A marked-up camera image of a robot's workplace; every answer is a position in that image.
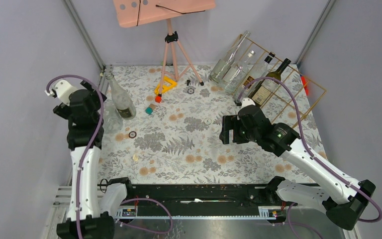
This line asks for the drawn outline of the frosted champagne bottle dark label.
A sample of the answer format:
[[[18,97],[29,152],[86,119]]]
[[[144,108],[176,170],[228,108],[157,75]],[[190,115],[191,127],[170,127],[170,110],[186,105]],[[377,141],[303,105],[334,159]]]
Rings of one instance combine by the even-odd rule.
[[[119,115],[125,120],[135,118],[136,108],[130,94],[118,84],[111,72],[106,72],[105,77],[110,85],[112,102]]]

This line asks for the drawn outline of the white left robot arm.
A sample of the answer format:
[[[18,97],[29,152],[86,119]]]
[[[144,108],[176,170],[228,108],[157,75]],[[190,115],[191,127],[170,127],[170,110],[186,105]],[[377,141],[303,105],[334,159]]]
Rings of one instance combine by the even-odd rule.
[[[53,112],[68,121],[67,143],[72,161],[72,189],[66,220],[57,224],[61,239],[112,239],[114,214],[134,200],[127,178],[110,181],[101,200],[97,193],[97,166],[102,148],[103,103],[106,97],[87,79],[77,89],[63,75],[53,79],[46,94],[61,104]]]

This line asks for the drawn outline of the short clear glass bottle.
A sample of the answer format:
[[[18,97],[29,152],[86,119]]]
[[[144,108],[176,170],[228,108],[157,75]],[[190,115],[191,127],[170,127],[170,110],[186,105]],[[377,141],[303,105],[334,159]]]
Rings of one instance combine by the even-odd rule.
[[[114,134],[122,130],[123,118],[120,116],[113,102],[104,103],[103,129],[105,133]]]

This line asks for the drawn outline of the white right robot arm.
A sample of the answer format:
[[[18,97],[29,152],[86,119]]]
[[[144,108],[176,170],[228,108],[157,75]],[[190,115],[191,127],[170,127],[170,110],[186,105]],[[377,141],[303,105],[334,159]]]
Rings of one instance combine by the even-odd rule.
[[[311,150],[293,128],[285,123],[271,123],[255,105],[243,106],[238,114],[222,117],[219,138],[223,144],[254,142],[304,171],[320,187],[293,183],[275,176],[265,187],[268,203],[282,201],[302,204],[324,213],[338,227],[352,230],[369,204],[376,187],[369,180],[359,181],[337,169]]]

